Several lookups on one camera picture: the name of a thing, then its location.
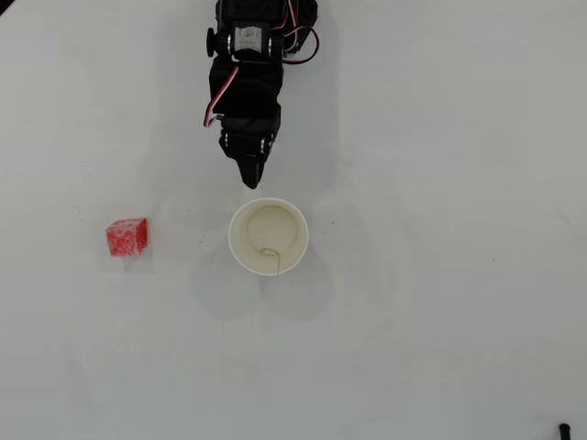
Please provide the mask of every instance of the white wire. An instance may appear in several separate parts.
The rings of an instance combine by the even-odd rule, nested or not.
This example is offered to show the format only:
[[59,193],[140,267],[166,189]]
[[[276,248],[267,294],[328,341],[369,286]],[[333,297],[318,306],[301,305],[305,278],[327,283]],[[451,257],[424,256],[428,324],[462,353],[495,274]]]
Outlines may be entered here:
[[236,66],[233,69],[232,73],[228,77],[228,81],[225,83],[225,85],[220,90],[220,93],[216,96],[216,98],[214,98],[214,101],[212,101],[212,103],[210,103],[210,105],[208,107],[209,110],[207,111],[206,116],[205,116],[206,128],[211,127],[215,123],[215,121],[218,119],[219,116],[223,116],[223,115],[212,115],[212,117],[210,117],[210,114],[212,113],[212,110],[214,110],[214,107],[216,106],[216,104],[218,104],[218,101],[220,101],[220,98],[222,97],[222,95],[228,90],[228,87],[230,86],[230,84],[237,77],[237,73],[238,73],[238,66]]
[[316,49],[314,50],[314,53],[306,58],[305,60],[283,60],[283,63],[285,64],[305,64],[307,62],[309,62],[310,60],[312,60],[317,53],[320,51],[320,36],[318,35],[318,32],[311,26],[298,26],[295,27],[292,31],[288,32],[287,34],[285,34],[285,37],[289,37],[290,35],[292,35],[295,32],[298,32],[301,29],[310,29],[310,32],[312,32],[314,34],[314,37],[316,37]]
[[[290,14],[292,16],[292,21],[293,21],[293,28],[297,28],[297,15],[295,14],[294,11],[294,4],[292,3],[292,0],[287,0],[289,5],[290,5]],[[297,32],[295,32],[295,38],[293,39],[293,45],[289,48],[286,49],[286,52],[289,52],[290,50],[293,50],[296,46],[297,46]]]
[[272,27],[271,30],[283,29],[287,25],[287,20],[290,19],[290,13],[289,13],[289,10],[287,9],[287,5],[285,5],[283,8],[283,15],[285,16],[285,19],[283,20],[283,22],[279,26]]

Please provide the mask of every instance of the cup rim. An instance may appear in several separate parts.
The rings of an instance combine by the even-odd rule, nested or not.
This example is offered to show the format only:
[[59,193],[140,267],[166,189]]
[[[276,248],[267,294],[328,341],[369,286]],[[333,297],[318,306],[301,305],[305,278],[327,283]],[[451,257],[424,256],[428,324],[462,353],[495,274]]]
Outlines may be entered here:
[[[249,266],[247,266],[245,263],[243,263],[240,260],[240,258],[238,257],[237,253],[232,248],[232,240],[230,238],[232,237],[232,227],[233,227],[233,225],[235,223],[235,220],[237,219],[237,217],[244,210],[246,210],[252,204],[256,204],[256,203],[261,202],[261,201],[264,201],[264,202],[280,202],[282,204],[287,205],[293,211],[296,211],[298,213],[298,215],[302,218],[302,222],[304,223],[304,228],[305,228],[305,244],[304,244],[304,250],[300,254],[299,259],[292,266],[290,266],[286,270],[281,271],[279,273],[263,273],[263,272],[257,272],[256,270],[251,269]],[[243,268],[245,268],[249,272],[252,272],[252,273],[257,274],[257,275],[261,275],[261,277],[277,277],[278,275],[283,275],[284,273],[287,273],[290,270],[292,270],[293,268],[295,268],[298,264],[300,264],[300,261],[302,261],[302,259],[304,258],[305,252],[308,250],[308,245],[309,244],[310,244],[310,230],[308,228],[308,223],[305,220],[304,214],[302,214],[302,211],[300,211],[299,208],[297,206],[295,206],[293,203],[290,203],[287,200],[280,199],[278,197],[258,197],[256,199],[253,199],[253,200],[250,200],[250,201],[246,202],[232,216],[232,220],[230,220],[230,226],[228,227],[228,246],[230,247],[230,252],[232,253],[232,256],[235,258],[236,261],[238,261],[238,264],[240,264],[240,266],[242,266]]]

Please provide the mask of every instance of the red block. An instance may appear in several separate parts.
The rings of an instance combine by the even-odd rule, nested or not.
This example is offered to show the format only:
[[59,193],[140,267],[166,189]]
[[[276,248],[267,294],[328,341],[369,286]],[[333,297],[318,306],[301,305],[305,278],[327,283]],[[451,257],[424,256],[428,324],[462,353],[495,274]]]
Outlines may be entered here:
[[110,255],[133,257],[139,255],[149,243],[146,218],[131,218],[114,222],[106,229]]

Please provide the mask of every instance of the knob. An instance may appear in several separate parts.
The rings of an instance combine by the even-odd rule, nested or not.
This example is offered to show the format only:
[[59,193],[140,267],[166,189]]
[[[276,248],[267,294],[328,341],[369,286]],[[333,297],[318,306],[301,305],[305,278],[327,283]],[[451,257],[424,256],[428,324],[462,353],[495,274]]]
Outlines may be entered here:
[[216,35],[212,28],[208,29],[208,37],[205,40],[205,48],[208,51],[208,57],[214,57],[214,46],[216,45]]

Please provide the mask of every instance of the black object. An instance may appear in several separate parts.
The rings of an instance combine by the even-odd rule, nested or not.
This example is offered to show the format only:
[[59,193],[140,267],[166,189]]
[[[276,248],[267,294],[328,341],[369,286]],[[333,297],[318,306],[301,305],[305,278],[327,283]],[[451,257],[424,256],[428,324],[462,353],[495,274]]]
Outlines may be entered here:
[[[292,7],[298,26],[314,25],[316,0],[292,0]],[[293,48],[294,35],[285,37],[294,28],[289,0],[218,0],[216,21],[217,32],[208,29],[206,40],[208,56],[216,53],[210,71],[213,102],[235,67],[238,74],[210,113],[223,115],[220,146],[237,162],[243,182],[255,189],[282,122],[277,97],[283,85],[284,51],[297,52],[310,30],[298,31]]]
[[560,430],[560,440],[570,440],[570,426],[566,423],[563,423],[559,426]]
[[4,2],[3,5],[0,5],[0,16],[2,14],[4,14],[4,12],[10,7],[10,5],[13,4],[15,0],[8,0],[7,2]]

